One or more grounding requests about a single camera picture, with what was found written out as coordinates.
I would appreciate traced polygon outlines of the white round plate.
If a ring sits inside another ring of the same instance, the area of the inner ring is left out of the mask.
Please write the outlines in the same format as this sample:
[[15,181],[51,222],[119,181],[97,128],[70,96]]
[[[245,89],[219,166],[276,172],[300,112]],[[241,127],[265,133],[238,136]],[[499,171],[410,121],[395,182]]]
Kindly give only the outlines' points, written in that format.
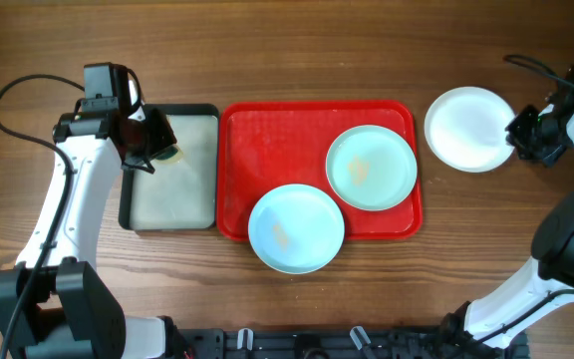
[[437,158],[467,173],[484,173],[503,165],[514,146],[506,127],[515,118],[508,103],[479,87],[446,91],[430,105],[424,131]]

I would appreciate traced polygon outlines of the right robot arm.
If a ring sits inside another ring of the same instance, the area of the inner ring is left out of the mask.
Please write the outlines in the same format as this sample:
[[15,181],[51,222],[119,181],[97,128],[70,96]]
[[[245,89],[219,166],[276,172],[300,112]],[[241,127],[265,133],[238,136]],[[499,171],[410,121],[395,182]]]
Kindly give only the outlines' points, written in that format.
[[[574,145],[574,114],[566,125]],[[434,352],[446,358],[496,358],[532,324],[574,303],[574,189],[538,226],[525,264],[490,294],[442,321]]]

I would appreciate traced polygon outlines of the light blue front plate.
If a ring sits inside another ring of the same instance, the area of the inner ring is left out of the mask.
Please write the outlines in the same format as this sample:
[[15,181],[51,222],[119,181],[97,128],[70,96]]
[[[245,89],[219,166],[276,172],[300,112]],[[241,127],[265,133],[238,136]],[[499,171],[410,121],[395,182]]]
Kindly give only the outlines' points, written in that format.
[[345,222],[326,193],[292,183],[272,189],[256,202],[247,232],[263,263],[300,275],[319,270],[335,258],[345,239]]

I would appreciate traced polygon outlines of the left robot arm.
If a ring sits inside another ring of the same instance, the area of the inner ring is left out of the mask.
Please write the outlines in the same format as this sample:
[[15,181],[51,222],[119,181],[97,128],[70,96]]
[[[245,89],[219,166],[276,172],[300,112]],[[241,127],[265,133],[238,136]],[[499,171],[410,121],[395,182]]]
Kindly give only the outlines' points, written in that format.
[[166,317],[127,317],[96,271],[106,201],[121,170],[152,172],[175,137],[157,108],[65,114],[49,143],[55,167],[34,234],[0,270],[0,357],[190,358]]

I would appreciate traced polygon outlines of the green yellow sponge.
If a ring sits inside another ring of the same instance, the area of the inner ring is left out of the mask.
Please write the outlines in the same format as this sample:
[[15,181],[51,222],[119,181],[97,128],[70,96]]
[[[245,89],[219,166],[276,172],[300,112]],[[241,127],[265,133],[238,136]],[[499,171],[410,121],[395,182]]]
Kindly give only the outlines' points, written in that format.
[[161,152],[154,160],[161,164],[173,164],[179,162],[182,158],[183,151],[178,145],[173,145]]

